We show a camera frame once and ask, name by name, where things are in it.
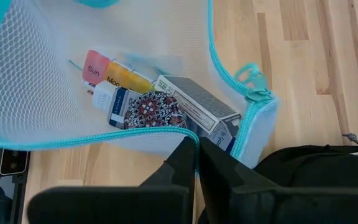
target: wooden floor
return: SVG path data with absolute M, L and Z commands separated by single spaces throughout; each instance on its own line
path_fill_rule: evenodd
M 229 72 L 256 62 L 281 99 L 264 156 L 358 136 L 358 0 L 214 0 Z M 54 185 L 139 185 L 163 158 L 107 144 L 32 153 L 26 199 Z M 196 213 L 203 202 L 196 193 Z

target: white net fabric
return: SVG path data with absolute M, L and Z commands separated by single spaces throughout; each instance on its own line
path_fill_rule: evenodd
M 68 63 L 83 65 L 89 49 L 160 59 L 243 113 L 242 97 L 211 70 L 207 13 L 207 0 L 122 0 L 106 9 L 12 0 L 0 26 L 0 137 L 24 144 L 117 131 Z

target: teal mesh bag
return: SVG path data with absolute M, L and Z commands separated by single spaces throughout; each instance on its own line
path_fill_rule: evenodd
M 89 49 L 141 55 L 192 78 L 243 115 L 231 155 L 256 165 L 278 100 L 255 65 L 244 82 L 223 67 L 213 43 L 212 0 L 0 0 L 0 147 L 35 151 L 107 141 L 169 155 L 187 129 L 120 130 L 81 84 Z

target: black bag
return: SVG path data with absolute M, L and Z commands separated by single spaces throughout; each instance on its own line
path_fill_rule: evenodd
M 358 223 L 355 152 L 358 146 L 292 147 L 251 170 L 201 140 L 208 218 L 199 223 Z

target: wooden table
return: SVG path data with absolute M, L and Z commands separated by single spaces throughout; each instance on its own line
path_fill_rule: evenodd
M 264 156 L 358 136 L 358 0 L 214 0 L 215 42 L 227 70 L 258 63 L 281 98 Z M 33 152 L 26 201 L 56 185 L 139 185 L 164 158 L 108 144 Z M 196 188 L 200 214 L 204 204 Z

